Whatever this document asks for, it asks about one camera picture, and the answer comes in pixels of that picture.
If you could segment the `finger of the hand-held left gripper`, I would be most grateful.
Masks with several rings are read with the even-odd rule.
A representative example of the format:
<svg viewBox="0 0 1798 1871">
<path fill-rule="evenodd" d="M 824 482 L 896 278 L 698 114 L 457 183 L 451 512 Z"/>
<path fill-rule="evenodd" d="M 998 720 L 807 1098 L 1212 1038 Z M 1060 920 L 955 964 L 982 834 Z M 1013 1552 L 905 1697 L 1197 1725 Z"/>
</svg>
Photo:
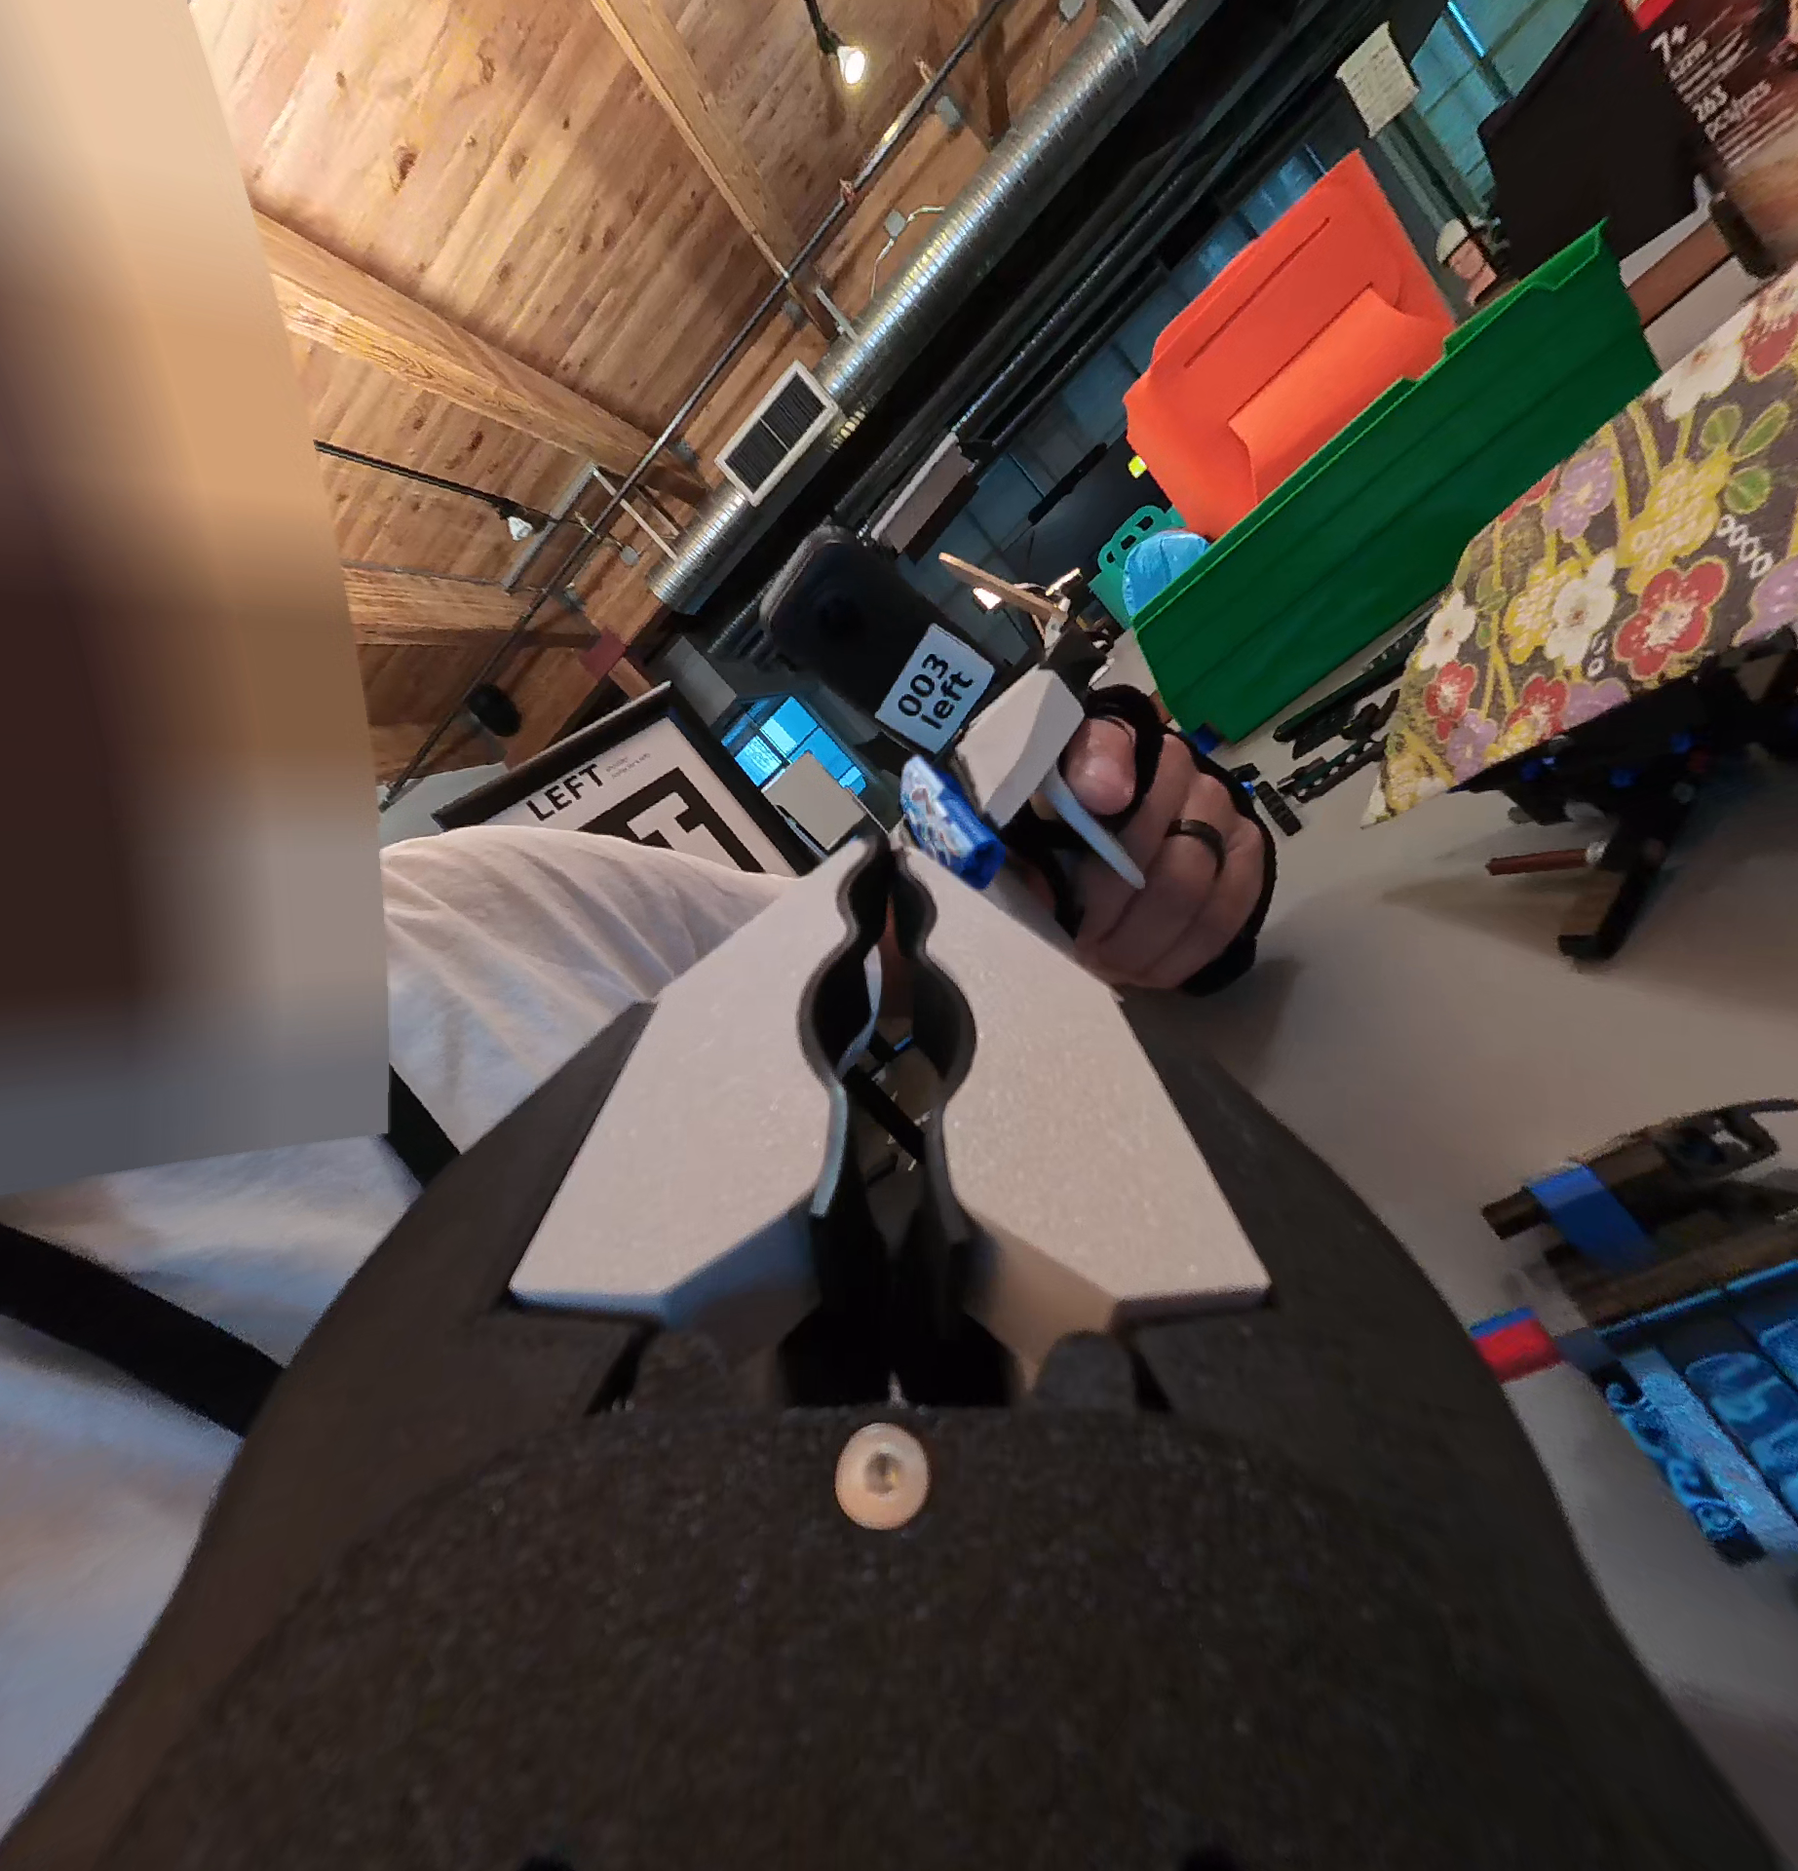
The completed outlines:
<svg viewBox="0 0 1798 1871">
<path fill-rule="evenodd" d="M 1024 673 L 966 725 L 955 751 L 955 777 L 991 830 L 1004 830 L 1047 789 L 1064 748 L 1084 723 L 1084 707 L 1057 673 Z"/>
</svg>

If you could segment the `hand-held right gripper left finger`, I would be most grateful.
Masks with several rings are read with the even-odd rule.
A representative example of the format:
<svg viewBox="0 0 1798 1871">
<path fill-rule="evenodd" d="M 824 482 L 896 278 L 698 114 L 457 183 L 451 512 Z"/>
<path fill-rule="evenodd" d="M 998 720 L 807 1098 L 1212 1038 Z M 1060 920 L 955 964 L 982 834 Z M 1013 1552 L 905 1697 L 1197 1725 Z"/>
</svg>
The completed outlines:
<svg viewBox="0 0 1798 1871">
<path fill-rule="evenodd" d="M 885 1246 L 842 1071 L 876 1023 L 892 852 L 851 835 L 649 1006 L 509 1282 L 738 1359 L 876 1324 Z"/>
</svg>

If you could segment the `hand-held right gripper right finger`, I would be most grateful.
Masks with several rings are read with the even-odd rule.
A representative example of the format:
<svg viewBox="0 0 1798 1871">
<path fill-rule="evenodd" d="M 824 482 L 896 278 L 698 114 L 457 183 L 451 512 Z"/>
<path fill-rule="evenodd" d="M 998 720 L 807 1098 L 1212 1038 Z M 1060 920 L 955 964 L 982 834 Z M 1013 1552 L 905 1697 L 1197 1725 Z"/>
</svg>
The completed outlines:
<svg viewBox="0 0 1798 1871">
<path fill-rule="evenodd" d="M 892 899 L 914 918 L 919 1043 L 950 1022 L 932 1157 L 950 1304 L 1022 1387 L 1066 1340 L 1259 1307 L 1271 1279 L 1120 998 L 908 849 Z"/>
</svg>

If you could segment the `scattered lego pieces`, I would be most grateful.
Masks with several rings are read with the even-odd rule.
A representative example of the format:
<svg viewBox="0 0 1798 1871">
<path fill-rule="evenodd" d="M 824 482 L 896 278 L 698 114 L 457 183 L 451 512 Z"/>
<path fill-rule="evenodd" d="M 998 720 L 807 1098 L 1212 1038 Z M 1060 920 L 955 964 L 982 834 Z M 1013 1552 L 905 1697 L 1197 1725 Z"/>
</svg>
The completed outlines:
<svg viewBox="0 0 1798 1871">
<path fill-rule="evenodd" d="M 1275 780 L 1251 761 L 1238 765 L 1236 781 L 1261 811 L 1264 825 L 1284 835 L 1301 834 L 1305 809 L 1380 761 L 1397 709 L 1399 696 L 1385 689 L 1310 717 L 1286 743 L 1295 765 Z"/>
</svg>

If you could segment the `red blue lego piece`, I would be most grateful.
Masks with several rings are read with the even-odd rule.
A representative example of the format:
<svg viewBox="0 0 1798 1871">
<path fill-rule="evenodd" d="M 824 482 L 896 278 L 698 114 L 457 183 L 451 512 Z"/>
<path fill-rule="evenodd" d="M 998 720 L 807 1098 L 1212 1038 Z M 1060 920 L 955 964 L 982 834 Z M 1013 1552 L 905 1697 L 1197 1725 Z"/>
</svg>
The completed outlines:
<svg viewBox="0 0 1798 1871">
<path fill-rule="evenodd" d="M 1473 1323 L 1467 1334 L 1485 1368 L 1503 1387 L 1566 1364 L 1562 1345 L 1531 1307 Z"/>
</svg>

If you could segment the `black lego vehicle chassis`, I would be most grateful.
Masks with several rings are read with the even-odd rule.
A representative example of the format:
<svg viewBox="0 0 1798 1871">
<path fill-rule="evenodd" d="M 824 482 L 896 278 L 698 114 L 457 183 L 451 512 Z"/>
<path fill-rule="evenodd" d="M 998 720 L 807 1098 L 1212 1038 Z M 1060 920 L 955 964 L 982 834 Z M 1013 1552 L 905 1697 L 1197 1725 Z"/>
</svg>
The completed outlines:
<svg viewBox="0 0 1798 1871">
<path fill-rule="evenodd" d="M 1582 844 L 1604 852 L 1582 872 L 1588 884 L 1570 903 L 1558 949 L 1575 964 L 1608 964 L 1707 787 L 1750 755 L 1798 765 L 1798 622 L 1503 757 L 1458 792 L 1498 794 L 1541 827 L 1569 827 L 1575 809 L 1606 819 L 1604 835 Z"/>
</svg>

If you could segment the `blue panelled lego assembly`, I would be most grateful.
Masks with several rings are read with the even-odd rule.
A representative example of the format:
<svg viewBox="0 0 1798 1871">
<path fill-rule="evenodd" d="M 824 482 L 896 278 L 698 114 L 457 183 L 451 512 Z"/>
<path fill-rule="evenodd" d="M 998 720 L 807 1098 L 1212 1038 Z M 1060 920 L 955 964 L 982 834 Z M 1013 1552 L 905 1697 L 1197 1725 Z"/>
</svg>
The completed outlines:
<svg viewBox="0 0 1798 1871">
<path fill-rule="evenodd" d="M 1750 1098 L 1639 1126 L 1480 1210 L 1531 1307 L 1730 1566 L 1798 1562 L 1798 1174 Z"/>
</svg>

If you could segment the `black lego set box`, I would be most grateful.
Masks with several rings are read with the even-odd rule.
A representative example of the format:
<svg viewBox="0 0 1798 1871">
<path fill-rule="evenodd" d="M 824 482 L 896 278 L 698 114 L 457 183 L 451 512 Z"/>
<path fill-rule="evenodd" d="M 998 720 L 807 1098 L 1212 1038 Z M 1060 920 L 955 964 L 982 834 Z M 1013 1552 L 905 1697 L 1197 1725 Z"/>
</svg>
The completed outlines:
<svg viewBox="0 0 1798 1871">
<path fill-rule="evenodd" d="M 1598 229 L 1630 264 L 1698 222 L 1798 261 L 1798 2 L 1582 5 L 1477 129 L 1514 273 Z"/>
</svg>

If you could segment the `person's left hand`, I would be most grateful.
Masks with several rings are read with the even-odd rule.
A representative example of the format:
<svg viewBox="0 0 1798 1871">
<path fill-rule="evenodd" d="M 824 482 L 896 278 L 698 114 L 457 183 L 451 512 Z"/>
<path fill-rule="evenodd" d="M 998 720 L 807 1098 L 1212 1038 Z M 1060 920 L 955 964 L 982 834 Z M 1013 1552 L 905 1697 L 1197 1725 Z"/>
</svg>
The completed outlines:
<svg viewBox="0 0 1798 1871">
<path fill-rule="evenodd" d="M 1173 733 L 1159 739 L 1153 781 L 1134 800 L 1135 733 L 1086 720 L 1062 757 L 1062 780 L 1097 819 L 1125 814 L 1117 843 L 1145 885 L 1134 891 L 1097 855 L 1073 868 L 1079 964 L 1113 989 L 1176 990 L 1205 970 L 1242 972 L 1271 892 L 1273 849 L 1247 796 Z"/>
</svg>

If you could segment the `white air vent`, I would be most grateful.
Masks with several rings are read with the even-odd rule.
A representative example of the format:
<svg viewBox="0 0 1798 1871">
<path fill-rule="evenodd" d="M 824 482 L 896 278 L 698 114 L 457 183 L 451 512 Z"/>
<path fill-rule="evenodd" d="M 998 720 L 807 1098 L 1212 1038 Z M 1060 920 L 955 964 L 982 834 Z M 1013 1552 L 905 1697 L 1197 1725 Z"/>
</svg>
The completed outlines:
<svg viewBox="0 0 1798 1871">
<path fill-rule="evenodd" d="M 716 454 L 716 466 L 751 507 L 760 507 L 837 423 L 840 403 L 809 366 L 793 362 Z"/>
</svg>

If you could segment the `green tote bag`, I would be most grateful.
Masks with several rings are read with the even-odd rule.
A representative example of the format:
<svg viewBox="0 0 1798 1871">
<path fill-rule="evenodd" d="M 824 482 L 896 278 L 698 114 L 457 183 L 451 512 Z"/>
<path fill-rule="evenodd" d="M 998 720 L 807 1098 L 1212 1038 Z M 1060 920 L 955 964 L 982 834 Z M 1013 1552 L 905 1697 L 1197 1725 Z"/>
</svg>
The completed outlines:
<svg viewBox="0 0 1798 1871">
<path fill-rule="evenodd" d="M 1125 559 L 1135 545 L 1154 534 L 1181 529 L 1183 520 L 1173 507 L 1143 506 L 1125 519 L 1097 555 L 1094 586 L 1108 586 L 1123 575 Z"/>
</svg>

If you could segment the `light blue bag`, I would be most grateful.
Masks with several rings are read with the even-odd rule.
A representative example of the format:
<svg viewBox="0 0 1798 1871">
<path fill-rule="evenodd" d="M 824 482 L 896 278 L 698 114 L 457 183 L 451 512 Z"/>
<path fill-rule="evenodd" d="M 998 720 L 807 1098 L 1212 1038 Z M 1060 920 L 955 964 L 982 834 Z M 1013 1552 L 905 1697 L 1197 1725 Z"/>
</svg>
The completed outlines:
<svg viewBox="0 0 1798 1871">
<path fill-rule="evenodd" d="M 1139 619 L 1206 553 L 1210 542 L 1183 527 L 1148 534 L 1125 551 L 1121 598 L 1125 622 Z"/>
</svg>

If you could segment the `framed marker sign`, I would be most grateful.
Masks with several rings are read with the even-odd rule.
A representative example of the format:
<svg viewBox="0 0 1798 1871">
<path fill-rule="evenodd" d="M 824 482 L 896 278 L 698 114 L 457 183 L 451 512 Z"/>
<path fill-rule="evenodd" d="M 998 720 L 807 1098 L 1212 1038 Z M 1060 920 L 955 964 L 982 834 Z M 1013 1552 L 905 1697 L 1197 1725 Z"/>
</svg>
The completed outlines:
<svg viewBox="0 0 1798 1871">
<path fill-rule="evenodd" d="M 441 832 L 508 825 L 611 835 L 748 875 L 803 877 L 818 866 L 673 683 L 433 818 Z"/>
</svg>

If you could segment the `green plastic bin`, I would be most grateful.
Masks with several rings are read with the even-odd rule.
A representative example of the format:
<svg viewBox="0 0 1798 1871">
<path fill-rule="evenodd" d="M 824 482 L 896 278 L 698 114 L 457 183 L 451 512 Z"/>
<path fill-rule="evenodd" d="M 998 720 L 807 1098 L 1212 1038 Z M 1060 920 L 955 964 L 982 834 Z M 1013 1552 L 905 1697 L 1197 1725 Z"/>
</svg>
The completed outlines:
<svg viewBox="0 0 1798 1871">
<path fill-rule="evenodd" d="M 1447 587 L 1473 535 L 1657 373 L 1599 222 L 1134 615 L 1159 702 L 1238 742 Z"/>
</svg>

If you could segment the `orange plastic bin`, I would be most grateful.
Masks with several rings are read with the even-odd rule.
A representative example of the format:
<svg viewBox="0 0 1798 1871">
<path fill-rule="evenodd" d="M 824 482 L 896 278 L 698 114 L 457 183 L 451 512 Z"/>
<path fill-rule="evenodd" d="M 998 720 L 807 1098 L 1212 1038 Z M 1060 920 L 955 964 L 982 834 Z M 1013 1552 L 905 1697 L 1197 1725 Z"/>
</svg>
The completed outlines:
<svg viewBox="0 0 1798 1871">
<path fill-rule="evenodd" d="M 1382 394 L 1446 353 L 1455 315 L 1360 152 L 1162 330 L 1125 440 L 1183 527 L 1218 540 Z"/>
</svg>

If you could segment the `floral patterned cloth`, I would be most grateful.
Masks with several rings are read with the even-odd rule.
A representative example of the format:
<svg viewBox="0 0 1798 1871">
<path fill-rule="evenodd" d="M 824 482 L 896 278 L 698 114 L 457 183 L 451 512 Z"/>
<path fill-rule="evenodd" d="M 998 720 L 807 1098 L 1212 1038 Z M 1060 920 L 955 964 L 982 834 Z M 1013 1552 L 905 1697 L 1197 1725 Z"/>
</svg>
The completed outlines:
<svg viewBox="0 0 1798 1871">
<path fill-rule="evenodd" d="M 1362 823 L 1798 624 L 1798 264 L 1464 550 Z"/>
</svg>

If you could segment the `white paper notice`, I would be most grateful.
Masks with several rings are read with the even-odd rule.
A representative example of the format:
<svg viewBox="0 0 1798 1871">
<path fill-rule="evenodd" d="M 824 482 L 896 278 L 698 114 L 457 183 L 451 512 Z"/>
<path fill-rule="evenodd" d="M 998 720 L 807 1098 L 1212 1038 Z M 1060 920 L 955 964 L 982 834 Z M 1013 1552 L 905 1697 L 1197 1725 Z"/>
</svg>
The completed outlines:
<svg viewBox="0 0 1798 1871">
<path fill-rule="evenodd" d="M 1340 61 L 1335 73 L 1360 115 L 1365 137 L 1378 137 L 1420 97 L 1418 79 L 1395 42 L 1393 28 L 1380 23 Z"/>
</svg>

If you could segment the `silver ventilation duct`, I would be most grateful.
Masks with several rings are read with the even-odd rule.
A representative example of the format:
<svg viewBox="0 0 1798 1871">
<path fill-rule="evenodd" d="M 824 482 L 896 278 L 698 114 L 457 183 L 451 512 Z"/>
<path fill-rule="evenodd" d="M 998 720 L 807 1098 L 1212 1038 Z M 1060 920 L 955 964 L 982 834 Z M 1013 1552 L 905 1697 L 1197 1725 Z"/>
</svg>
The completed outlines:
<svg viewBox="0 0 1798 1871">
<path fill-rule="evenodd" d="M 936 220 L 934 235 L 880 288 L 856 333 L 815 369 L 829 423 L 811 429 L 764 496 L 748 498 L 728 485 L 700 506 L 675 555 L 649 576 L 662 607 L 683 615 L 700 610 L 1120 124 L 1153 58 L 1154 50 L 1115 9 L 1098 14 L 1073 57 Z"/>
</svg>

